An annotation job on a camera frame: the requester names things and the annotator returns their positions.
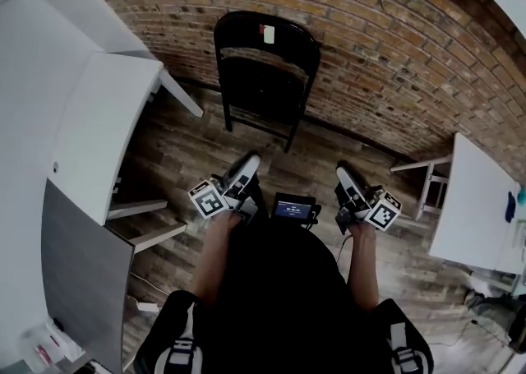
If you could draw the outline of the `black folding chair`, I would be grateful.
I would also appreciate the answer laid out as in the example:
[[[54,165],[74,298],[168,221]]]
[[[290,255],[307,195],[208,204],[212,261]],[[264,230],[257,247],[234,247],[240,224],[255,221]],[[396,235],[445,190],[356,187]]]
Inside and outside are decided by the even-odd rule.
[[[260,25],[275,28],[275,43],[266,44]],[[259,12],[237,11],[222,16],[214,29],[215,56],[227,131],[233,123],[253,127],[286,140],[288,152],[302,119],[308,96],[321,62],[320,45],[299,24]],[[227,57],[226,48],[250,49],[269,53],[301,70],[301,81],[289,70],[255,58]],[[231,114],[231,107],[248,111],[290,127],[288,135],[249,122]]]

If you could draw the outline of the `person's black clothing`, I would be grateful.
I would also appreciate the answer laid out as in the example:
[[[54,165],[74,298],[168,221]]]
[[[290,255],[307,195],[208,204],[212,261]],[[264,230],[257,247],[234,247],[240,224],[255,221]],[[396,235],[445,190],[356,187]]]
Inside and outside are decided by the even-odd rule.
[[[216,301],[169,294],[136,374],[432,374],[425,339],[394,301],[357,305],[348,275],[303,227],[240,221]]]

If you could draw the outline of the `small black screen device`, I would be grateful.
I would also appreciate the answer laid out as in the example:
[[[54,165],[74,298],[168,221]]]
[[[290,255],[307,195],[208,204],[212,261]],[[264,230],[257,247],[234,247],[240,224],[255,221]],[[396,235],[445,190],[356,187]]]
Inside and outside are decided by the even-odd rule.
[[[311,196],[298,196],[282,192],[275,194],[272,219],[303,225],[317,224],[321,205]]]

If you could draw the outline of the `person's right forearm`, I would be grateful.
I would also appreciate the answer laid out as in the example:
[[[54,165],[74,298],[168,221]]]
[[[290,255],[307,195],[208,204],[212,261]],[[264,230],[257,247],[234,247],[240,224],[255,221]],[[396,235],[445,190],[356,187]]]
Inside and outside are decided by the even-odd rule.
[[[376,232],[369,223],[350,229],[353,250],[348,274],[348,286],[355,302],[365,311],[372,311],[380,303],[376,274]]]

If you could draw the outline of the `white box with red items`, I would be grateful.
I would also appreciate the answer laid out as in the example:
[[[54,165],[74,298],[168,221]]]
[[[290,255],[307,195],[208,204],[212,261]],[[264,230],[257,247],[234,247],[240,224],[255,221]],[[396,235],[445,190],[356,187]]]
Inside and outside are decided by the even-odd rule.
[[[52,319],[22,332],[18,339],[21,358],[34,374],[42,374],[58,362],[75,362],[85,354]]]

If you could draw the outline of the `grey bag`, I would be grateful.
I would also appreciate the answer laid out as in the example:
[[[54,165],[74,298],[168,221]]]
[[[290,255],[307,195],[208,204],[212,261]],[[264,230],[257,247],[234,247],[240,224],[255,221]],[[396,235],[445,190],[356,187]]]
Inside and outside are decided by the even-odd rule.
[[[510,295],[486,297],[470,289],[464,297],[464,305],[476,316],[490,319],[500,326],[516,353],[526,353],[526,295],[519,299]]]

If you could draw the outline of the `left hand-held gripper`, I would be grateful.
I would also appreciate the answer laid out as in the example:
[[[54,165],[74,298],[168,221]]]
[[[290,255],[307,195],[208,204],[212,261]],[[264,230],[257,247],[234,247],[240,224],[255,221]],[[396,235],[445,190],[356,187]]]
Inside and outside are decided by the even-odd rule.
[[[231,211],[248,224],[258,208],[247,186],[260,162],[257,152],[247,152],[230,167],[224,179],[211,177],[193,187],[188,195],[201,216],[210,219],[224,211]]]

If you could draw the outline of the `white table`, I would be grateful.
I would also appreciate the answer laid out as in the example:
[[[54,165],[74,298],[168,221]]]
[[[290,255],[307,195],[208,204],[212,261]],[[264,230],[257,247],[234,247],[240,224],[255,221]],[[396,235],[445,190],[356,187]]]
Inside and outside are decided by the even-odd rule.
[[[496,270],[505,234],[508,192],[516,181],[464,135],[454,135],[451,154],[391,172],[426,168],[416,218],[433,213],[438,221],[429,255]]]
[[[53,147],[50,181],[100,225],[162,62],[93,53],[69,96]]]
[[[496,270],[522,275],[526,267],[526,205],[519,205],[517,195],[520,185],[515,183],[510,192],[516,199],[515,216],[510,224],[505,221],[505,234]]]

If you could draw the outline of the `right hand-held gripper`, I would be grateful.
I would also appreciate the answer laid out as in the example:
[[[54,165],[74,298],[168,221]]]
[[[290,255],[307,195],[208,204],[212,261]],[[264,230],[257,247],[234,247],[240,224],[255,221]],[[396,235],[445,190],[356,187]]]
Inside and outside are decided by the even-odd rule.
[[[335,220],[342,233],[362,222],[386,231],[400,216],[401,202],[382,186],[370,187],[348,161],[342,159],[337,163],[336,176],[339,180],[335,188],[339,212]]]

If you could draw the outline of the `person's left forearm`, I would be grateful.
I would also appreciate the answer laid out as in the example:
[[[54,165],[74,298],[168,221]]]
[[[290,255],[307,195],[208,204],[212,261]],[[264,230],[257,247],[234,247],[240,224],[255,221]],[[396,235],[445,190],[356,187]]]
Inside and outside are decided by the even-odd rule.
[[[224,211],[208,223],[190,285],[190,291],[206,306],[213,305],[218,297],[228,259],[230,234],[240,221],[241,217],[237,213]]]

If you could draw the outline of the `grey table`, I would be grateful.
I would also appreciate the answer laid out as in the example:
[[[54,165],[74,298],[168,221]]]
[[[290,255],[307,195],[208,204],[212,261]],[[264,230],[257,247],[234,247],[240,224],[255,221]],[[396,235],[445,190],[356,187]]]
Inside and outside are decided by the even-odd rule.
[[[41,263],[48,314],[88,358],[112,374],[123,373],[124,310],[133,257],[185,228],[176,223],[127,241],[46,182]]]

